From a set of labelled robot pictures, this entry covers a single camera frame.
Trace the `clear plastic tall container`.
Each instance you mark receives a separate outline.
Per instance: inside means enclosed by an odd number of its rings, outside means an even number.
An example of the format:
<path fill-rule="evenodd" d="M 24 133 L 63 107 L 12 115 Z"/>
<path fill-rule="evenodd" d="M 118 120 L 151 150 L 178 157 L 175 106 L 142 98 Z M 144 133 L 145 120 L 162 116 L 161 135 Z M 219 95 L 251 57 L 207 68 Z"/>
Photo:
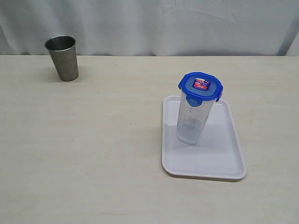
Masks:
<path fill-rule="evenodd" d="M 214 102 L 215 100 L 203 101 L 201 105 L 193 107 L 181 92 L 176 132 L 181 142 L 188 145 L 198 143 Z"/>

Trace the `stainless steel cup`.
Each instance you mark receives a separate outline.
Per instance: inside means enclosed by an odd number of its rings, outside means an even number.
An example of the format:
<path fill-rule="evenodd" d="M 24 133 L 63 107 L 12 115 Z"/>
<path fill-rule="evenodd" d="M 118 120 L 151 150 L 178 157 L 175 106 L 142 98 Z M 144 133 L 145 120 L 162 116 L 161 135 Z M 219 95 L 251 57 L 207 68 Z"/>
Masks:
<path fill-rule="evenodd" d="M 77 79 L 79 72 L 76 40 L 68 35 L 60 35 L 48 39 L 44 45 L 60 79 L 66 82 Z"/>

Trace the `blue plastic container lid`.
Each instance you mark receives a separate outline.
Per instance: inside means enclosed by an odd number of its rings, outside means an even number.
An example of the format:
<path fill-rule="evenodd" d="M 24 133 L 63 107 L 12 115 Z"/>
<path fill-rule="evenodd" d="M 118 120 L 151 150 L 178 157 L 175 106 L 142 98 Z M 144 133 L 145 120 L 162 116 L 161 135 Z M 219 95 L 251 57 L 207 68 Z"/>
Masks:
<path fill-rule="evenodd" d="M 178 88 L 185 94 L 185 99 L 192 107 L 198 107 L 207 101 L 218 102 L 223 92 L 220 80 L 203 72 L 184 75 Z"/>

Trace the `white rectangular plastic tray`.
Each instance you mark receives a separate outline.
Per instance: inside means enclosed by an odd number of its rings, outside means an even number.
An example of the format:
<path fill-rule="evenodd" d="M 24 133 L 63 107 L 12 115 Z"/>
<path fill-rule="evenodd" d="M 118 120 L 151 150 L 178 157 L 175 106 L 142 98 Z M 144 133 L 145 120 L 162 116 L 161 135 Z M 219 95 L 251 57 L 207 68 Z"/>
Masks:
<path fill-rule="evenodd" d="M 176 136 L 180 96 L 163 101 L 162 166 L 173 176 L 238 181 L 247 174 L 231 108 L 215 103 L 198 144 L 190 146 Z"/>

